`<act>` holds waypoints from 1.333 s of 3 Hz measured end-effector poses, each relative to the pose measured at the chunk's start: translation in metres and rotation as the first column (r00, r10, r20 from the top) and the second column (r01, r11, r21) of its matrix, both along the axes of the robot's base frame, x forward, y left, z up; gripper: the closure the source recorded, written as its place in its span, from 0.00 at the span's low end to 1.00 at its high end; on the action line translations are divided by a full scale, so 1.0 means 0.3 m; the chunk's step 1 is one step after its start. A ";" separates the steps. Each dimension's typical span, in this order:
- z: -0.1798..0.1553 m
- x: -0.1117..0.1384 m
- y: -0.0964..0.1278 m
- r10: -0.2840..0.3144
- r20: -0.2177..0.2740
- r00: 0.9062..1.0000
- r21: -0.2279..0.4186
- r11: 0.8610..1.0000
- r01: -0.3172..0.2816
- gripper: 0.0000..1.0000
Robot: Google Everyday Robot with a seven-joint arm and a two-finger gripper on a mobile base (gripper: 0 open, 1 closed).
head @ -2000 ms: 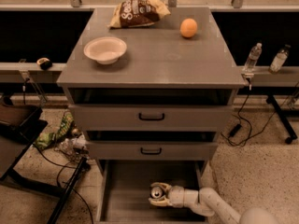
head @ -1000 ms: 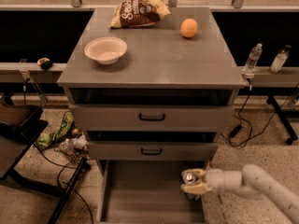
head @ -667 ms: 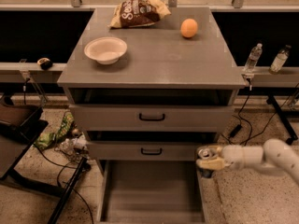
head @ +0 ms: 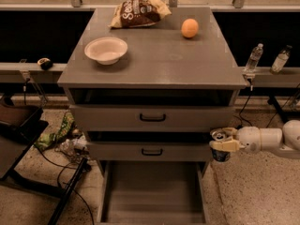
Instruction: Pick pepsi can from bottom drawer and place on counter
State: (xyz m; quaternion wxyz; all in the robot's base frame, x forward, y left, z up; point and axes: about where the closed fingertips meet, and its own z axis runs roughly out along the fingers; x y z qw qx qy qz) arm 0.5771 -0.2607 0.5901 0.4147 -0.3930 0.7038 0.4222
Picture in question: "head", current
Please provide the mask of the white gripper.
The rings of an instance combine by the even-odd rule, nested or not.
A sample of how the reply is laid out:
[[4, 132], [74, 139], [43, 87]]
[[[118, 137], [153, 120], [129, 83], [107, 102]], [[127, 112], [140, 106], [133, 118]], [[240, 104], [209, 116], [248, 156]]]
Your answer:
[[228, 136], [236, 135], [236, 140], [211, 141], [209, 145], [218, 151], [236, 152], [241, 148], [248, 153], [272, 151], [283, 144], [283, 133], [280, 128], [234, 127], [222, 129]]

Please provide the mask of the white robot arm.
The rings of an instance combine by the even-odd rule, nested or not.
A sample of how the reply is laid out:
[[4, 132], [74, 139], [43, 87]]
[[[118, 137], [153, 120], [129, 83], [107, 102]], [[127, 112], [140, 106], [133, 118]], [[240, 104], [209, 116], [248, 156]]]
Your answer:
[[213, 157], [226, 161], [232, 152], [270, 152], [280, 158], [300, 158], [300, 121], [291, 120], [282, 128], [223, 127], [210, 132]]

